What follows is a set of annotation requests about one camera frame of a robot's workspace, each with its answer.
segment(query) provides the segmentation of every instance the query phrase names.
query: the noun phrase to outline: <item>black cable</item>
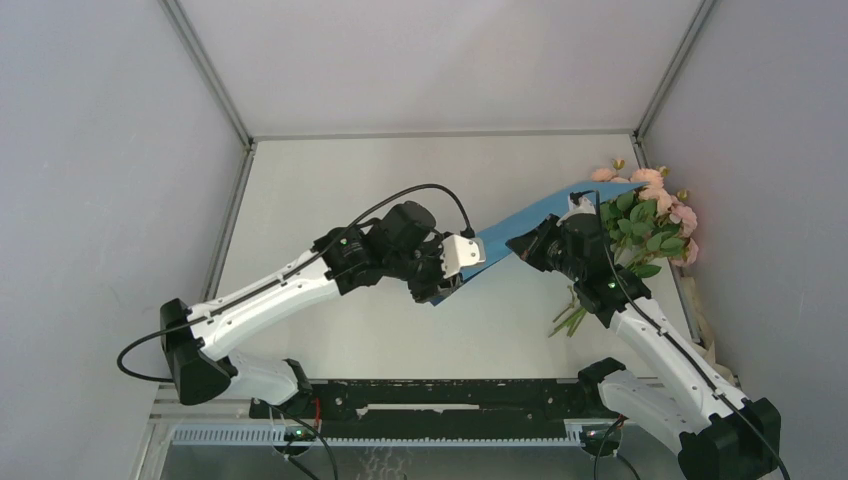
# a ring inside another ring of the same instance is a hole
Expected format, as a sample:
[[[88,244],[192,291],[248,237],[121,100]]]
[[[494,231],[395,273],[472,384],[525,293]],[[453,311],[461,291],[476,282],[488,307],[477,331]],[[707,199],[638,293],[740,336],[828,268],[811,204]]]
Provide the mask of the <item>black cable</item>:
[[[294,443],[294,437],[292,437],[292,438],[291,438],[291,440],[289,440],[288,442],[286,442],[286,446],[285,446],[285,447],[280,448],[280,447],[278,447],[278,446],[274,445],[274,442],[273,442],[273,441],[271,442],[271,446],[272,446],[272,447],[274,447],[274,450],[275,450],[277,453],[282,454],[282,455],[289,455],[289,453],[288,453],[288,452],[289,452],[289,448],[291,448],[291,446],[292,446],[292,444],[293,444],[293,443]]]
[[[358,223],[356,225],[356,228],[361,230],[361,229],[366,228],[366,227],[373,227],[374,225],[376,225],[378,223],[380,223],[380,218],[379,217],[373,217],[373,218],[369,218],[368,220],[365,220],[362,223]]]
[[[442,245],[442,242],[445,240],[445,234],[436,230],[435,228],[431,228],[430,233],[433,234],[433,238],[424,242],[424,244],[431,244],[432,247],[430,247],[428,250],[422,248],[421,257],[416,259],[416,262],[423,262],[427,260],[427,257],[430,256],[441,255],[441,252],[444,249],[444,245]]]
[[[302,463],[300,463],[296,458],[288,457],[288,458],[286,458],[286,460],[288,460],[289,463],[291,463],[292,465],[297,467],[301,472],[305,473],[306,476],[311,478],[312,480],[321,480],[320,478],[318,478],[317,475],[312,473],[312,471],[310,471],[308,468],[306,468],[306,466],[304,466]]]
[[[597,218],[598,218],[598,225],[601,228],[601,232],[604,233],[603,240],[601,241],[601,243],[604,246],[604,253],[607,256],[607,261],[609,262],[610,270],[612,270],[613,277],[615,277],[616,284],[619,285],[619,287],[621,288],[621,292],[624,294],[624,297],[627,298],[627,302],[630,304],[630,306],[633,307],[633,309],[636,310],[636,312],[646,322],[648,322],[649,324],[651,324],[651,326],[656,328],[658,332],[661,332],[662,327],[660,327],[660,325],[657,324],[657,322],[653,318],[651,318],[647,313],[642,311],[642,309],[639,308],[638,305],[636,305],[636,302],[634,302],[633,299],[630,298],[630,294],[627,293],[627,289],[624,288],[624,284],[621,282],[621,278],[619,278],[619,276],[618,276],[618,272],[615,269],[615,261],[613,260],[612,252],[610,251],[609,239],[607,238],[606,229],[604,228],[604,222],[601,219],[601,207],[600,207],[600,205],[601,205],[601,192],[598,191],[598,190],[587,190],[585,192],[580,192],[577,195],[583,196],[587,193],[593,193],[593,192],[595,194],[595,216],[597,216]],[[692,355],[690,355],[689,352],[687,352],[683,348],[683,346],[680,345],[680,343],[678,343],[677,340],[674,339],[674,337],[669,335],[668,332],[666,332],[662,335],[663,335],[663,337],[666,338],[666,340],[668,340],[677,349],[677,351],[680,352],[681,355],[683,355],[684,358],[686,358],[686,360],[692,365],[692,367],[695,369],[695,371],[698,372],[698,374],[701,376],[701,378],[704,380],[704,382],[713,391],[713,396],[715,396],[716,398],[721,400],[734,413],[736,413],[737,416],[739,416],[742,420],[745,421],[745,423],[748,425],[748,427],[750,427],[751,431],[754,432],[754,434],[757,436],[757,438],[763,443],[763,445],[765,445],[766,449],[768,449],[768,451],[777,460],[778,468],[780,468],[780,473],[781,473],[781,475],[783,475],[784,480],[790,480],[789,471],[786,469],[786,465],[784,465],[783,460],[780,458],[780,455],[777,454],[777,451],[774,449],[774,447],[772,447],[771,444],[769,444],[768,440],[766,440],[766,437],[764,437],[763,434],[760,433],[760,431],[757,429],[757,427],[754,426],[754,424],[752,424],[747,418],[745,418],[744,415],[742,415],[742,412],[740,412],[739,409],[736,408],[736,406],[733,405],[733,403],[730,400],[728,400],[727,397],[723,393],[722,394],[718,393],[718,388],[716,387],[715,383],[713,383],[710,376],[707,375],[706,372],[704,372],[704,370],[701,368],[701,366],[698,365],[698,363],[695,361],[694,358],[692,358]]]
[[[640,476],[639,476],[639,472],[637,472],[637,471],[636,471],[636,469],[635,469],[635,468],[633,468],[633,464],[632,464],[632,463],[630,463],[629,461],[627,461],[627,459],[626,459],[626,458],[624,458],[623,456],[621,456],[621,454],[620,454],[620,453],[619,453],[619,454],[617,454],[615,457],[616,457],[616,458],[618,458],[619,460],[621,460],[621,463],[623,463],[623,464],[624,464],[624,466],[625,466],[625,467],[627,467],[627,468],[630,470],[630,473],[632,473],[632,474],[633,474],[633,476],[634,476],[634,477],[636,477],[636,480],[642,480],[642,477],[640,477]]]
[[[610,425],[610,428],[607,429],[606,433],[604,433],[603,438],[601,438],[601,446],[598,447],[598,454],[595,455],[595,465],[592,467],[592,476],[595,480],[598,480],[598,460],[601,459],[601,453],[603,453],[604,451],[604,445],[606,445],[607,439],[610,435],[612,435],[612,432],[614,432],[616,428],[621,426],[624,423],[624,420],[624,415],[618,417],[618,420],[616,420],[615,422],[613,422],[612,425]]]
[[[157,338],[157,337],[161,337],[162,335],[167,335],[171,332],[176,332],[178,330],[188,328],[188,327],[190,327],[194,324],[200,323],[204,320],[206,320],[206,317],[200,317],[200,318],[194,319],[194,320],[192,320],[188,323],[184,323],[184,324],[178,325],[176,327],[166,328],[164,330],[159,330],[158,332],[153,332],[153,333],[150,333],[148,335],[145,335],[145,336],[139,338],[138,340],[136,340],[136,341],[132,342],[131,344],[127,345],[126,347],[124,347],[124,349],[121,350],[121,353],[118,354],[118,360],[117,360],[118,361],[118,369],[120,371],[122,371],[123,373],[125,373],[126,375],[129,375],[133,378],[137,378],[139,380],[146,380],[148,382],[174,383],[173,378],[151,377],[149,375],[144,375],[142,373],[133,372],[132,370],[130,370],[126,366],[124,366],[124,357],[126,357],[127,354],[130,353],[130,350],[134,349],[135,347],[141,345],[144,342],[147,342],[149,340],[153,340],[154,338]]]
[[[336,456],[335,456],[335,455],[333,455],[333,449],[332,449],[332,448],[330,448],[330,445],[327,443],[327,441],[326,441],[326,440],[324,440],[324,437],[321,435],[321,433],[319,433],[319,432],[318,432],[318,430],[316,430],[316,429],[315,429],[312,425],[310,425],[310,424],[308,424],[308,423],[304,422],[303,420],[301,420],[301,419],[299,419],[299,418],[295,417],[294,415],[291,415],[291,414],[289,414],[289,413],[286,413],[286,412],[285,412],[285,411],[283,411],[281,408],[276,407],[276,406],[274,406],[274,405],[271,405],[271,408],[273,408],[273,409],[274,409],[277,413],[279,413],[279,414],[280,414],[280,416],[282,416],[283,418],[289,418],[289,419],[291,419],[291,420],[294,420],[294,421],[295,421],[295,422],[297,422],[300,426],[302,426],[303,428],[305,428],[305,429],[309,430],[309,431],[312,433],[312,435],[314,435],[314,436],[315,436],[315,438],[317,438],[317,439],[318,439],[318,440],[319,440],[322,444],[324,444],[324,448],[327,450],[327,455],[330,457],[330,464],[333,466],[333,478],[334,478],[335,480],[339,480],[339,467],[338,467],[338,465],[336,464]]]
[[[748,426],[751,428],[751,431],[754,432],[754,435],[756,435],[757,438],[759,438],[760,441],[763,442],[763,445],[766,446],[768,451],[772,454],[772,456],[774,456],[775,460],[777,460],[777,468],[780,469],[780,474],[783,475],[783,478],[785,478],[786,480],[789,480],[789,470],[786,469],[786,465],[783,464],[783,460],[780,459],[780,455],[777,454],[777,452],[774,450],[774,448],[771,446],[771,444],[768,442],[768,440],[766,440],[766,437],[764,437],[763,434],[760,433],[759,430],[757,430],[757,427],[755,427],[754,424],[751,423],[750,420],[748,420],[747,418],[745,418],[744,415],[742,415],[742,412],[740,412],[739,409],[736,408],[735,405],[733,405],[733,402],[728,400],[727,397],[724,396],[724,394],[719,395],[718,398],[722,402],[724,402],[724,404],[727,405],[727,407],[729,409],[733,410],[733,412],[737,416],[739,416],[739,418],[741,418],[742,420],[745,421],[745,423],[748,424]]]
[[[409,187],[409,188],[406,188],[404,190],[401,190],[400,192],[386,198],[382,202],[374,205],[373,207],[371,207],[368,210],[366,210],[365,212],[363,212],[361,215],[356,217],[352,222],[350,222],[350,224],[347,227],[342,229],[342,231],[339,232],[336,235],[336,237],[333,238],[333,240],[330,243],[327,244],[326,247],[321,249],[320,252],[309,257],[309,259],[307,259],[305,262],[301,263],[300,265],[294,267],[291,271],[284,274],[283,275],[283,282],[285,282],[286,280],[288,280],[292,276],[297,275],[298,272],[300,272],[304,268],[308,267],[309,265],[312,265],[313,263],[315,263],[315,261],[318,260],[319,258],[321,258],[325,253],[327,253],[327,251],[330,250],[330,248],[332,248],[332,246],[334,244],[340,242],[342,240],[342,238],[344,238],[344,236],[347,234],[347,232],[351,228],[357,226],[357,224],[359,224],[359,222],[361,222],[362,219],[364,219],[368,215],[371,215],[372,213],[374,213],[377,210],[385,207],[389,203],[397,200],[400,197],[403,197],[404,195],[408,195],[412,192],[417,192],[419,190],[428,190],[428,189],[441,190],[441,191],[445,192],[446,194],[448,194],[448,196],[450,196],[451,199],[453,199],[454,203],[456,203],[456,206],[459,208],[459,212],[462,214],[462,220],[465,222],[465,230],[463,230],[461,232],[462,235],[468,236],[469,238],[474,237],[474,229],[471,228],[471,221],[468,220],[468,214],[465,212],[465,207],[462,205],[462,202],[459,200],[459,197],[457,197],[455,193],[453,193],[448,187],[445,187],[444,185],[439,185],[438,183],[422,183],[421,185],[415,185],[414,187]],[[242,301],[241,298],[236,298],[236,299],[232,300],[232,302],[230,302],[230,305],[233,304],[233,303],[239,303],[241,301]],[[218,307],[218,311],[226,309],[226,308],[227,308],[227,304],[221,305],[221,306]],[[128,369],[126,366],[124,366],[124,357],[126,357],[126,355],[131,350],[138,347],[139,345],[141,345],[144,342],[153,340],[154,338],[158,338],[158,337],[161,337],[163,335],[167,335],[171,332],[176,332],[178,330],[188,328],[188,327],[190,327],[194,324],[203,322],[205,320],[207,320],[206,317],[197,318],[197,319],[194,319],[194,320],[192,320],[188,323],[184,323],[184,324],[178,325],[176,327],[171,327],[171,328],[159,330],[158,332],[153,332],[151,334],[148,334],[148,335],[145,335],[145,336],[139,338],[138,340],[127,345],[123,350],[121,350],[121,353],[118,354],[118,358],[117,358],[118,369],[121,372],[123,372],[124,374],[129,375],[130,377],[133,377],[133,378],[137,378],[139,380],[145,380],[145,381],[148,381],[148,382],[159,382],[159,383],[173,383],[174,382],[173,378],[152,377],[150,375],[144,375],[144,374],[137,373],[137,372],[134,372],[134,371]]]

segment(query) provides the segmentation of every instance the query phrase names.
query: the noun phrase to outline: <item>red wire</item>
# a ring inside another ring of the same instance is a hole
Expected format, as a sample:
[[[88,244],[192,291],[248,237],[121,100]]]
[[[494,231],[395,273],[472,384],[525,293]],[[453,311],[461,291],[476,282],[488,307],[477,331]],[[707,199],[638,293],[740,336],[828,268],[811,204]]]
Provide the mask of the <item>red wire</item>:
[[[321,425],[321,399],[315,399],[315,428]]]

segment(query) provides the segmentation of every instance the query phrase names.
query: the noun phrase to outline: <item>green leaf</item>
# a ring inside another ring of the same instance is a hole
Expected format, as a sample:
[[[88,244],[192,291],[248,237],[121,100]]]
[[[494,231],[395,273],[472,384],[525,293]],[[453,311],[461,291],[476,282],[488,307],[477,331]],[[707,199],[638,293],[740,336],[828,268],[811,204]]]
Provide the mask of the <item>green leaf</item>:
[[[685,242],[683,241],[683,239],[672,237],[668,240],[663,241],[663,243],[660,245],[660,250],[662,250],[663,253],[667,253],[671,250],[682,249],[684,243]]]
[[[630,210],[630,221],[633,222],[633,223],[638,222],[640,220],[639,216],[642,215],[642,211],[644,209],[645,209],[644,203],[639,203],[635,207],[633,207],[633,210]]]
[[[645,205],[645,207],[642,209],[642,215],[644,215],[645,218],[654,218],[657,214],[657,200],[648,200],[647,202],[644,202],[643,205]]]
[[[630,232],[633,231],[633,224],[630,223],[630,220],[622,218],[618,221],[618,228],[621,229],[623,233],[629,235]]]
[[[673,250],[660,250],[664,257],[677,257],[683,255],[683,247],[677,247]]]
[[[668,225],[663,226],[661,231],[667,233],[670,237],[673,237],[680,232],[680,224],[669,223]]]
[[[647,223],[633,223],[631,228],[633,229],[633,235],[637,237],[644,237],[651,232],[651,226]]]
[[[606,222],[609,219],[610,219],[609,204],[608,203],[602,203],[601,204],[601,220]]]
[[[633,198],[635,195],[633,192],[627,192],[623,195],[619,195],[618,199],[615,201],[615,206],[618,207],[622,212],[626,212],[631,205],[633,205]]]
[[[639,265],[638,267],[633,269],[633,273],[636,274],[639,278],[650,278],[654,275],[660,273],[662,267],[659,265]]]
[[[651,237],[651,239],[648,240],[648,243],[645,246],[648,248],[649,251],[656,252],[660,249],[660,245],[662,245],[662,241],[667,235],[668,232],[660,232]]]

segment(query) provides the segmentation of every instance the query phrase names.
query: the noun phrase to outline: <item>metal frame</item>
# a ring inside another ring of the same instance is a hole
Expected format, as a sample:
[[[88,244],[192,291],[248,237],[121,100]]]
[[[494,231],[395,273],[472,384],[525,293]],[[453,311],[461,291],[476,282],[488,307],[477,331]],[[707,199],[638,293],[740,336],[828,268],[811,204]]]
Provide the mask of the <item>metal frame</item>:
[[[651,163],[648,161],[645,150],[642,148],[642,142],[637,139],[635,132],[630,135],[630,141],[633,144],[633,152],[636,154],[636,162],[639,164],[639,167],[651,168]],[[680,305],[683,307],[683,316],[686,318],[686,325],[689,327],[689,335],[692,336],[693,342],[698,343],[701,341],[701,332],[698,330],[698,321],[695,319],[692,300],[683,290],[683,283],[681,281],[683,269],[672,265],[671,262],[668,262],[668,268],[671,271],[671,277],[674,279],[677,296],[680,297]]]
[[[200,43],[200,39],[197,37],[197,32],[191,25],[182,4],[179,0],[159,0],[159,4],[162,6],[162,9],[168,16],[168,20],[171,21],[171,25],[173,25],[174,30],[183,42],[186,51],[191,57],[191,61],[194,62],[198,72],[200,72],[201,77],[203,77],[204,83],[206,83],[206,86],[209,87],[209,91],[224,111],[224,115],[227,116],[227,119],[235,130],[236,135],[238,135],[242,145],[246,148],[250,147],[252,140],[250,138],[250,134],[247,132],[247,127],[241,120],[241,116],[239,116],[238,110],[236,109],[232,98],[230,98],[230,94],[227,93],[227,89],[224,87],[221,77],[219,77],[218,73],[215,71],[215,67],[212,65],[212,61],[209,59],[206,49],[204,49],[203,44]]]
[[[474,383],[485,383],[486,381],[472,381]],[[322,381],[322,380],[313,380],[313,386],[316,387],[328,387],[327,385],[330,382]],[[382,381],[383,387],[391,387],[393,382],[391,381]],[[491,381],[492,388],[494,388],[498,381]],[[554,386],[556,392],[563,393],[567,391],[571,391],[571,389],[577,388],[575,384],[573,384],[570,380],[560,380],[556,381]],[[346,385],[346,382],[338,382],[336,387],[333,388],[343,388]],[[657,387],[656,383],[651,383],[654,388]],[[450,389],[453,388],[452,385],[446,385],[444,388]],[[519,388],[516,390],[521,396],[522,389]],[[457,395],[465,395],[464,391],[457,393]],[[333,407],[332,402],[328,403],[328,408]],[[250,410],[262,411],[263,408],[267,409],[267,406],[264,406],[264,402],[260,402],[255,400],[250,402],[245,399],[236,399],[232,397],[218,397],[210,402],[196,405],[196,406],[184,406],[179,403],[176,389],[173,385],[160,385],[159,391],[156,395],[156,399],[154,401],[153,409],[150,415],[150,421],[148,424],[148,430],[146,431],[145,441],[142,444],[141,451],[139,453],[139,460],[137,460],[138,465],[144,465],[150,463],[150,466],[144,467],[144,472],[161,472],[162,465],[164,463],[164,456],[167,452],[167,446],[165,446],[165,442],[168,444],[179,444],[179,445],[218,445],[218,446],[262,446],[262,445],[284,445],[286,444],[285,434],[288,432],[291,434],[292,432],[299,430],[301,427],[292,420],[281,419],[278,414],[273,414],[274,419],[271,417],[264,417],[261,415],[254,415],[254,418],[249,416]],[[591,432],[596,432],[598,430],[603,431],[606,429],[608,425],[610,425],[614,418],[603,418],[599,415],[593,415],[594,413],[600,412],[598,409],[590,408],[586,410],[589,412],[589,415],[586,416],[578,416],[575,418],[564,418],[562,420],[551,420],[545,421],[545,415],[542,415],[540,412],[536,416],[534,420],[534,416],[532,414],[526,414],[526,411],[535,411],[538,408],[549,408],[554,411],[562,410],[565,407],[556,407],[548,405],[544,402],[541,402],[542,407],[536,406],[532,407],[530,405],[525,405],[530,410],[518,409],[513,411],[512,409],[506,409],[500,413],[508,415],[510,418],[507,418],[506,421],[514,421],[517,423],[523,424],[524,422],[528,422],[530,427],[533,425],[542,425],[543,427],[547,425],[547,427],[538,429],[538,428],[529,428],[529,431],[535,432],[538,434],[541,431],[547,433],[544,436],[530,435],[526,438],[524,437],[515,437],[511,439],[491,439],[485,438],[485,436],[481,438],[471,438],[465,440],[458,439],[446,439],[446,438],[422,438],[422,439],[409,439],[409,438],[394,438],[387,439],[382,437],[375,437],[372,433],[363,432],[363,436],[350,436],[345,435],[342,437],[335,438],[332,434],[325,432],[326,441],[334,446],[334,447],[376,447],[376,446],[399,446],[399,447],[486,447],[486,446],[546,446],[546,447],[580,447],[583,444],[584,436],[591,435]],[[409,410],[410,414],[427,414],[427,413],[438,413],[438,417],[447,414],[448,411],[453,412],[455,414],[463,415],[465,413],[475,414],[480,413],[479,409],[472,408],[462,408],[461,404],[396,404],[396,405],[381,405],[381,404],[369,404],[368,410],[373,410],[370,414],[380,415],[382,413],[386,413],[387,410]],[[369,412],[363,411],[362,415],[368,415]],[[314,411],[305,412],[303,418],[309,419],[314,416]],[[329,418],[324,418],[322,422],[323,426],[329,425],[329,423],[334,423]],[[366,430],[369,430],[370,421],[364,424]],[[559,429],[552,429],[551,427],[555,424],[559,424]],[[339,425],[344,425],[344,421],[341,424],[337,423],[336,430],[338,430]],[[133,480],[138,480],[139,478],[144,480],[158,479],[155,476],[141,476],[139,477],[138,472],[141,471],[140,468],[136,468],[135,473],[133,475]]]
[[[218,241],[215,243],[215,253],[212,256],[212,263],[209,265],[206,280],[203,282],[203,292],[200,296],[203,300],[210,300],[218,295],[221,274],[224,272],[224,262],[226,262],[230,242],[233,239],[233,231],[236,228],[236,220],[238,220],[241,201],[244,199],[244,192],[247,189],[247,179],[250,177],[250,169],[253,167],[253,157],[255,154],[256,143],[253,143],[250,149],[245,152],[244,157],[242,157],[241,167],[236,176],[233,191],[230,194],[230,201],[227,204],[227,213],[224,223],[221,226],[221,233],[218,236]]]
[[[172,425],[148,423],[133,464],[131,480],[159,480],[176,429]]]
[[[654,95],[651,97],[650,102],[648,102],[648,108],[642,115],[642,119],[639,120],[639,126],[637,126],[636,130],[633,132],[633,136],[637,143],[641,144],[645,139],[645,135],[654,123],[654,119],[662,108],[663,103],[665,103],[665,99],[668,97],[671,87],[680,75],[680,71],[686,63],[686,59],[688,59],[689,55],[692,53],[695,42],[700,37],[707,20],[709,20],[710,15],[715,10],[715,6],[718,5],[720,1],[721,0],[701,0],[701,4],[698,6],[698,10],[695,11],[695,16],[692,18],[689,28],[686,29],[686,33],[683,35],[683,40],[681,40],[680,45],[678,45],[677,50],[674,52],[674,56],[671,58],[671,63],[669,63],[665,74],[663,74],[663,77],[660,80],[660,84],[657,85]]]
[[[256,142],[266,140],[353,140],[362,138],[438,138],[438,137],[528,137],[544,135],[630,135],[628,128],[596,128],[568,130],[469,130],[456,132],[393,132],[393,133],[338,133],[327,135],[262,135]]]

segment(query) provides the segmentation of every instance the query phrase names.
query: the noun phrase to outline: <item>flower bouquet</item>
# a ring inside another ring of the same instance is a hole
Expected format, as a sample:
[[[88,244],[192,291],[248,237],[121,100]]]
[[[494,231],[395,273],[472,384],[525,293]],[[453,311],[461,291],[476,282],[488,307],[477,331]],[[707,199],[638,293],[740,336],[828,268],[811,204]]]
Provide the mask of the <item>flower bouquet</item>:
[[[626,261],[625,267],[640,278],[660,273],[662,267],[654,260],[668,258],[673,265],[686,267],[698,258],[698,244],[691,238],[698,226],[698,217],[683,202],[689,193],[680,190],[676,195],[666,192],[664,179],[667,167],[642,168],[623,176],[623,159],[613,161],[613,168],[599,168],[592,173],[593,182],[644,183],[631,192],[600,205],[601,220],[609,232],[610,246],[616,263]],[[573,287],[569,287],[571,302],[554,319],[560,321],[550,336],[567,328],[571,337],[586,316],[579,306]]]

